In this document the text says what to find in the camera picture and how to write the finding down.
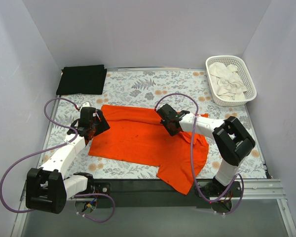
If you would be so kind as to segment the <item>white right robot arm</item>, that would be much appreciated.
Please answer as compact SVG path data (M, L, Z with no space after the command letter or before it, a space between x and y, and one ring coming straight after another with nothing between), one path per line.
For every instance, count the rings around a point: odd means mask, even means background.
M211 119L197 116L189 111L176 112L170 105L164 104L156 110L161 124L171 136L179 132L195 132L215 141L223 159L213 178L214 192L219 196L231 191L231 182L244 158L256 142L243 124L236 117L228 119Z

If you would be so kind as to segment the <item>orange t-shirt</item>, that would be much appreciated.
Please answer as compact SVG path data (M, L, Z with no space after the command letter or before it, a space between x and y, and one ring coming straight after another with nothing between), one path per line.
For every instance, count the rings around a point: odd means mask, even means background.
M110 129L93 138L90 156L157 166L157 177L187 195L192 173L205 166L209 145L204 136L170 136L153 109L103 105Z

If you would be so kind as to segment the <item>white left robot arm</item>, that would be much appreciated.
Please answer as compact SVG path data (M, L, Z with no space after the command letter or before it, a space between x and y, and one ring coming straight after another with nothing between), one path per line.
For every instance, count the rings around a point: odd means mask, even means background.
M68 127L64 146L39 168L27 173L26 207L59 214L66 201L77 194L91 197L95 192L93 176L85 172L65 178L69 166L92 139L109 130L101 110L82 107L80 117Z

